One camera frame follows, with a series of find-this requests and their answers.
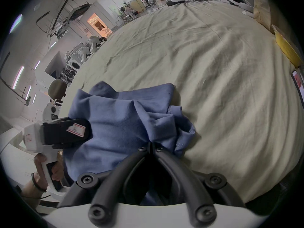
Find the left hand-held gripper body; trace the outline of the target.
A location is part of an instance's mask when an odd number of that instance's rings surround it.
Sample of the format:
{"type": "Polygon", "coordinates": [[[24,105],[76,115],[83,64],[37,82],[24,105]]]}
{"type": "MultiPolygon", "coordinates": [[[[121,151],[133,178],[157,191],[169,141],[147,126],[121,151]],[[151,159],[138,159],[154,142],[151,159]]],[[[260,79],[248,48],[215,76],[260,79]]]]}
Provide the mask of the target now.
{"type": "Polygon", "coordinates": [[[42,113],[42,123],[35,121],[24,128],[24,141],[26,150],[32,153],[43,154],[46,161],[42,162],[42,170],[48,183],[47,191],[54,199],[62,199],[69,187],[62,184],[61,181],[52,179],[52,168],[58,163],[58,150],[52,148],[52,145],[42,143],[42,124],[50,123],[58,119],[60,106],[48,103],[42,113]]]}

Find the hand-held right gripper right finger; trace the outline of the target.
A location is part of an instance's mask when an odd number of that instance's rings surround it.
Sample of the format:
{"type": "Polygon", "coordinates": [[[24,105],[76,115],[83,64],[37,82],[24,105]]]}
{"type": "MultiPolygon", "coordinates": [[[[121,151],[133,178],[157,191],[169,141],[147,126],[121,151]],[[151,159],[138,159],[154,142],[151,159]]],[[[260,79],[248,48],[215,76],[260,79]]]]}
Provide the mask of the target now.
{"type": "Polygon", "coordinates": [[[225,206],[245,208],[235,189],[220,173],[203,174],[190,170],[160,144],[152,143],[152,155],[172,179],[172,199],[187,206],[192,226],[209,226],[218,217],[212,195],[225,206]]]}

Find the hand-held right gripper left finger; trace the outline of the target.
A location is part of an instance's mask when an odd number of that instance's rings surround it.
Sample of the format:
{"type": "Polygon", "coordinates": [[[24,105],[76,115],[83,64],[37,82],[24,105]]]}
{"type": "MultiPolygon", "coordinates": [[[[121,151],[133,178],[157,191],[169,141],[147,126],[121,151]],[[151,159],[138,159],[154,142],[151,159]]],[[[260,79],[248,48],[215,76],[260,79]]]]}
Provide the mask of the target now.
{"type": "Polygon", "coordinates": [[[92,224],[114,225],[119,203],[138,206],[145,200],[150,179],[149,149],[150,144],[140,147],[113,170],[80,174],[58,209],[90,203],[88,218],[92,224]]]}

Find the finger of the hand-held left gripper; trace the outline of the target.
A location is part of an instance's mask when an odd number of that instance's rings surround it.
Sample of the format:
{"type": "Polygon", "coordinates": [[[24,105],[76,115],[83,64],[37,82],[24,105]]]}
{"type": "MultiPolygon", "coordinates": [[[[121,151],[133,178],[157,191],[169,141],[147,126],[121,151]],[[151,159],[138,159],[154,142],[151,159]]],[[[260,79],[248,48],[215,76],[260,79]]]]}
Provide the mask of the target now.
{"type": "Polygon", "coordinates": [[[53,149],[66,149],[76,143],[87,141],[92,134],[91,124],[86,119],[58,119],[51,123],[53,149]]]}

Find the person's left hand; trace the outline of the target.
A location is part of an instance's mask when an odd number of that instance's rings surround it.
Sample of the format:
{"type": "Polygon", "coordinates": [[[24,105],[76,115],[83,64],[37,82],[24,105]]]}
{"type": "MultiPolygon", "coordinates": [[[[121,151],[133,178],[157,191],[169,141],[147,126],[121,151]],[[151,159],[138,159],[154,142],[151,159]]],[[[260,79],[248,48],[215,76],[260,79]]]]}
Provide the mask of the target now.
{"type": "MultiPolygon", "coordinates": [[[[46,180],[46,177],[44,175],[44,171],[42,168],[42,163],[45,162],[47,158],[43,154],[37,154],[33,161],[36,166],[36,172],[33,174],[33,179],[35,180],[34,183],[37,184],[37,186],[41,189],[46,191],[48,187],[48,182],[46,180]]],[[[62,161],[62,155],[58,152],[57,153],[57,162],[51,169],[52,172],[52,180],[55,181],[61,181],[64,176],[64,167],[63,167],[63,161],[62,161]]]]}

